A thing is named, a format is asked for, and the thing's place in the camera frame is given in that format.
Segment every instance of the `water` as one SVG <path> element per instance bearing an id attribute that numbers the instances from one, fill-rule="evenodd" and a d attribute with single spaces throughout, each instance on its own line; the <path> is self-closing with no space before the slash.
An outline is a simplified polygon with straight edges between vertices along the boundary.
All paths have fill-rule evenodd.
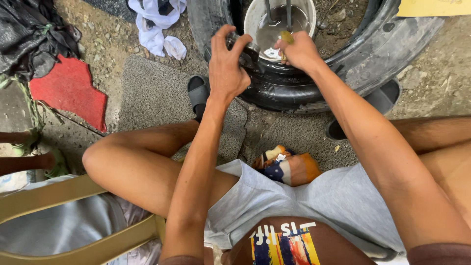
<path id="1" fill-rule="evenodd" d="M 297 6 L 291 7 L 292 14 L 292 32 L 301 30 L 309 32 L 311 25 L 308 16 Z M 287 30 L 288 20 L 286 5 L 277 6 L 271 9 L 271 18 L 279 21 L 276 25 L 268 24 L 268 17 L 265 14 L 259 23 L 257 29 L 257 45 L 260 47 L 266 57 L 280 59 L 278 51 L 273 49 L 273 45 L 278 39 L 281 39 L 280 32 Z"/>

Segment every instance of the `colorful cloth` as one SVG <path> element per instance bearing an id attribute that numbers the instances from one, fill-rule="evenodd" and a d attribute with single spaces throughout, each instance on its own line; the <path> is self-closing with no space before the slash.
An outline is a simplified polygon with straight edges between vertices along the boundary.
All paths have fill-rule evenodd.
<path id="1" fill-rule="evenodd" d="M 252 168 L 271 180 L 292 187 L 310 183 L 322 174 L 317 162 L 309 153 L 297 155 L 281 145 L 256 158 Z"/>

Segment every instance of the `knee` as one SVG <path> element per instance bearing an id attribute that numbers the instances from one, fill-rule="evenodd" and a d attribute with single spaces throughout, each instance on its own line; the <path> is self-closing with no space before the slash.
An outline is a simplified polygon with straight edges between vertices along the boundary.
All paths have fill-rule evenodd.
<path id="1" fill-rule="evenodd" d="M 88 147 L 82 156 L 82 163 L 87 173 L 90 174 L 93 168 L 105 166 L 107 157 L 110 157 L 113 149 L 119 146 L 121 141 L 118 134 L 111 134 Z"/>

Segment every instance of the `hand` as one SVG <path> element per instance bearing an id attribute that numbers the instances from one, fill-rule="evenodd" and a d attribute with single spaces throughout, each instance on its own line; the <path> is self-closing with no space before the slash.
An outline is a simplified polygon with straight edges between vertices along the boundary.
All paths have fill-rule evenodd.
<path id="1" fill-rule="evenodd" d="M 288 61 L 282 61 L 282 63 L 293 65 L 306 72 L 309 66 L 312 67 L 313 63 L 324 61 L 307 32 L 299 31 L 291 36 L 294 39 L 294 44 L 290 45 L 285 41 L 278 40 L 274 45 L 275 49 L 280 49 L 278 55 L 281 56 L 281 51 L 283 51 L 288 58 Z"/>
<path id="2" fill-rule="evenodd" d="M 229 51 L 226 47 L 226 36 L 235 30 L 234 26 L 224 25 L 211 39 L 210 98 L 225 103 L 227 107 L 250 85 L 249 75 L 239 67 L 239 56 L 244 46 L 252 41 L 252 37 L 248 34 L 242 35 Z"/>

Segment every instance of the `gray shorts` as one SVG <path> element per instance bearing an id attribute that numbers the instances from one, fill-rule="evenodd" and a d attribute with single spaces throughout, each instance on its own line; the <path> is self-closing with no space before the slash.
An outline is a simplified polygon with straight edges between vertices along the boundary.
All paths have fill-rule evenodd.
<path id="1" fill-rule="evenodd" d="M 270 216 L 301 216 L 334 228 L 369 257 L 406 250 L 384 200 L 360 164 L 327 171 L 299 187 L 272 181 L 241 160 L 217 167 L 240 180 L 208 211 L 205 240 L 232 248 Z"/>

